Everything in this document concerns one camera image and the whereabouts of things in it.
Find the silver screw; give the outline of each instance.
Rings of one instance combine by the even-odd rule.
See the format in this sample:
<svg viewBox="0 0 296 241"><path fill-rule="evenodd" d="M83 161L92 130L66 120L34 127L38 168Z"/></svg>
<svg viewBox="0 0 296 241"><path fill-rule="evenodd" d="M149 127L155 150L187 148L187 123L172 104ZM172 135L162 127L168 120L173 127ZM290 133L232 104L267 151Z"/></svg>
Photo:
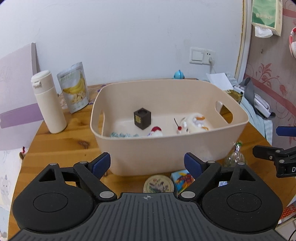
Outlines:
<svg viewBox="0 0 296 241"><path fill-rule="evenodd" d="M101 198L111 198L113 196L114 196L114 193L110 191L103 191L100 193Z"/></svg>
<svg viewBox="0 0 296 241"><path fill-rule="evenodd" d="M191 192L191 191L185 191L185 192L181 192L181 196L183 198L194 198L195 197L195 193Z"/></svg>

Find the red and white headphones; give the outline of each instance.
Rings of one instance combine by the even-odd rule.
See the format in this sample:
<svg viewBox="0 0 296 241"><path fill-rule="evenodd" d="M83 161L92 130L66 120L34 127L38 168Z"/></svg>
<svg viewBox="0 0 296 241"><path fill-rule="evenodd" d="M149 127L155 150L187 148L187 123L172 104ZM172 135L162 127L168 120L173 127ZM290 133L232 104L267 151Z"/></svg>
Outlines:
<svg viewBox="0 0 296 241"><path fill-rule="evenodd" d="M292 29L291 31L291 35L290 35L290 52L291 55L296 58L296 42L293 42L293 36L296 33L296 27Z"/></svg>

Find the gray strap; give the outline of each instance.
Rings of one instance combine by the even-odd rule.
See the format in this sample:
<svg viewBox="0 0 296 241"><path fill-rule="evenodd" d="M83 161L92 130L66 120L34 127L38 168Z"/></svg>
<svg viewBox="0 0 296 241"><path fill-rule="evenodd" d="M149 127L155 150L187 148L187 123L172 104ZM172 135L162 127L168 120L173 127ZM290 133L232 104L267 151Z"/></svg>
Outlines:
<svg viewBox="0 0 296 241"><path fill-rule="evenodd" d="M257 115L261 116L265 120L270 120L275 118L275 113L271 112L270 116L266 118L264 115L262 115L255 107L255 88L252 83L252 80L250 77L244 79L239 85L244 86L244 97L247 99L247 101L252 105L254 108L254 111Z"/></svg>

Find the gray ribbed plate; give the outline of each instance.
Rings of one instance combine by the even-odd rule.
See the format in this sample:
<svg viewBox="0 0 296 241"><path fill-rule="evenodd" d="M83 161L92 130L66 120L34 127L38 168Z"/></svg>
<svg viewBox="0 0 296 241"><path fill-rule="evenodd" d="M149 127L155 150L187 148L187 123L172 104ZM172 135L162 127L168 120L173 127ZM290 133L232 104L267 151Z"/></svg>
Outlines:
<svg viewBox="0 0 296 241"><path fill-rule="evenodd" d="M285 241L274 230L261 234L236 234L209 222L193 202L182 202L173 193L123 193L114 202L101 203L80 226L56 234L21 230L12 241L92 240L198 240Z"/></svg>

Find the crosshair symbol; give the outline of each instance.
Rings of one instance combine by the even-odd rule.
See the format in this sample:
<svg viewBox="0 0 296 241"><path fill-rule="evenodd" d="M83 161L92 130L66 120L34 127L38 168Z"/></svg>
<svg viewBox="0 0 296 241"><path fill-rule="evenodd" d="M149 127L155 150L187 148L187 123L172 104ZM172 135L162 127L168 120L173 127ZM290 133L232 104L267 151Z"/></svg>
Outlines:
<svg viewBox="0 0 296 241"><path fill-rule="evenodd" d="M148 199L153 198L153 197L151 197L151 196L149 196L149 195L146 195L146 196L144 196L143 198L146 199L146 200L148 200Z"/></svg>

